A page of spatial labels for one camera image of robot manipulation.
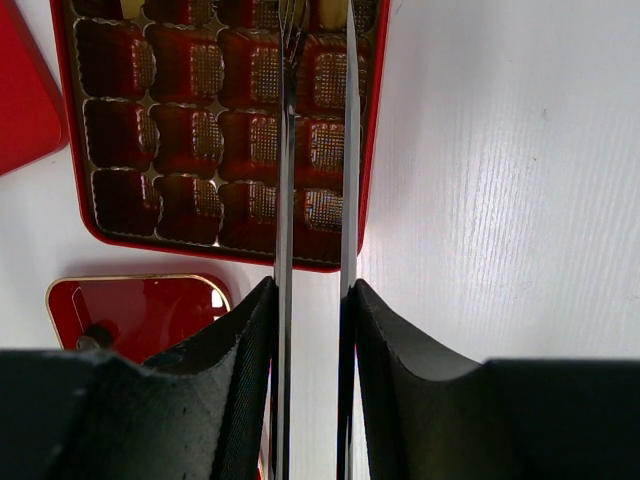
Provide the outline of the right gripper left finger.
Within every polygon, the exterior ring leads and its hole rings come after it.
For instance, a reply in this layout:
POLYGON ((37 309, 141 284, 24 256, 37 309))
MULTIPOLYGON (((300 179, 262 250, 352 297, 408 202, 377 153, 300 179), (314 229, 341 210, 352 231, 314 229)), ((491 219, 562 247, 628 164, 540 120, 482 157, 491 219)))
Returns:
POLYGON ((135 364, 105 351, 1 354, 5 479, 253 479, 277 288, 135 364))

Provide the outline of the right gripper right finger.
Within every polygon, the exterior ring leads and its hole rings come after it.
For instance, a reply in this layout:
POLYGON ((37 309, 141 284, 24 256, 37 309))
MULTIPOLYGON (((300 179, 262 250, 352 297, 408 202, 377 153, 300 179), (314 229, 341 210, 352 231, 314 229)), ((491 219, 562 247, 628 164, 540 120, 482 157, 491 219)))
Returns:
POLYGON ((475 362, 364 281, 354 315, 372 478, 638 477, 636 361, 475 362))

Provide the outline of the metal tongs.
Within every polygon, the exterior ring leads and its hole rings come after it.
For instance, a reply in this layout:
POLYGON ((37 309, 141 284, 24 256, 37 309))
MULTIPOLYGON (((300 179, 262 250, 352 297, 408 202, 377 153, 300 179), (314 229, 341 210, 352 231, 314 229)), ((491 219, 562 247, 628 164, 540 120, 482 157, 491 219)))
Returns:
MULTIPOLYGON (((340 315, 336 476, 353 476, 353 403, 355 327, 350 319, 357 276, 361 162, 361 100, 355 7, 339 4, 346 23, 346 104, 344 116, 343 199, 340 256, 340 315)), ((310 7, 306 1, 280 1, 278 181, 274 280, 278 290, 275 352, 271 362, 270 449, 268 476, 290 476, 291 327, 293 273, 294 164, 297 69, 310 7)))

